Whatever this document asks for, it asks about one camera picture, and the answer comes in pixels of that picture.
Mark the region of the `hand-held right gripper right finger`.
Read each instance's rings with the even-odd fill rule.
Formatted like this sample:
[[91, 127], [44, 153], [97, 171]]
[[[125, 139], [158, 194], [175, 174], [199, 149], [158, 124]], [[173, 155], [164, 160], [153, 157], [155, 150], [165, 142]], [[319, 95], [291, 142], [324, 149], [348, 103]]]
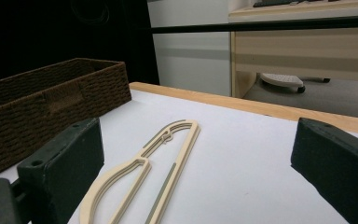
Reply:
[[291, 166], [350, 224], [358, 224], [358, 138], [314, 119], [301, 118]]

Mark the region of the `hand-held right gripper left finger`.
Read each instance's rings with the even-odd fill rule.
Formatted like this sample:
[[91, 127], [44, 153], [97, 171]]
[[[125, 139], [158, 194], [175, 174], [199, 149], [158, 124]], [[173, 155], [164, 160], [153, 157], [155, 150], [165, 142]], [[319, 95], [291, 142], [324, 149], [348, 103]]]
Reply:
[[18, 165], [33, 224], [67, 224], [104, 164], [100, 120], [67, 127]]

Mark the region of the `brown woven basket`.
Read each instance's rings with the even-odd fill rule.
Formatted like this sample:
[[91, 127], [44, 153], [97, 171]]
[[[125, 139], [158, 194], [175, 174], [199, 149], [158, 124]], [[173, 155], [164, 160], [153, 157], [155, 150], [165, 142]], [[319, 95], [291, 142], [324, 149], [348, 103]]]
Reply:
[[76, 58], [0, 80], [0, 173], [69, 125], [131, 100], [126, 64]]

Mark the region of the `white chair base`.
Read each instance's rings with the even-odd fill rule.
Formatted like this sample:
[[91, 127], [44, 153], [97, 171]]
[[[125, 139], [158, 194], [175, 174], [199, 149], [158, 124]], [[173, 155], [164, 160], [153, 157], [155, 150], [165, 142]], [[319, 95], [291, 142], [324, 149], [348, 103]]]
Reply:
[[303, 93], [306, 89], [304, 82], [297, 76], [268, 73], [260, 73], [259, 76], [263, 82], [278, 87], [296, 88], [298, 93]]

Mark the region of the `light wooden desk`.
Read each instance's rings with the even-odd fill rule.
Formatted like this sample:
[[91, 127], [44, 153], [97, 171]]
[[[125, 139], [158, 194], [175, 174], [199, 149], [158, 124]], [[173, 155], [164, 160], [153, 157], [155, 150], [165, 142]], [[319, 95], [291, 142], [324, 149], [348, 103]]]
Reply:
[[[228, 21], [290, 21], [358, 16], [358, 0], [243, 7]], [[232, 32], [231, 95], [241, 98], [258, 73], [358, 80], [358, 28]]]

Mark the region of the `black metal bar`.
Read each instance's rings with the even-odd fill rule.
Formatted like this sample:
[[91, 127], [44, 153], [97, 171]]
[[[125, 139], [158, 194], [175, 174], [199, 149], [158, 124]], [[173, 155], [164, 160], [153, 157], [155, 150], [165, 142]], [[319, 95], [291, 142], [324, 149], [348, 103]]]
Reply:
[[152, 34], [187, 34], [358, 28], [358, 16], [290, 21], [249, 21], [151, 28]]

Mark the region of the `dark keyboard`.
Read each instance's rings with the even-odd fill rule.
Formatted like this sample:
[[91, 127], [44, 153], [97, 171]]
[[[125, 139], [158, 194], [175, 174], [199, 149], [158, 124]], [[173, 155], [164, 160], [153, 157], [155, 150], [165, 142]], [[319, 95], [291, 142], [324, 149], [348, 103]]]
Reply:
[[296, 0], [259, 0], [253, 4], [253, 7], [274, 7], [288, 5]]

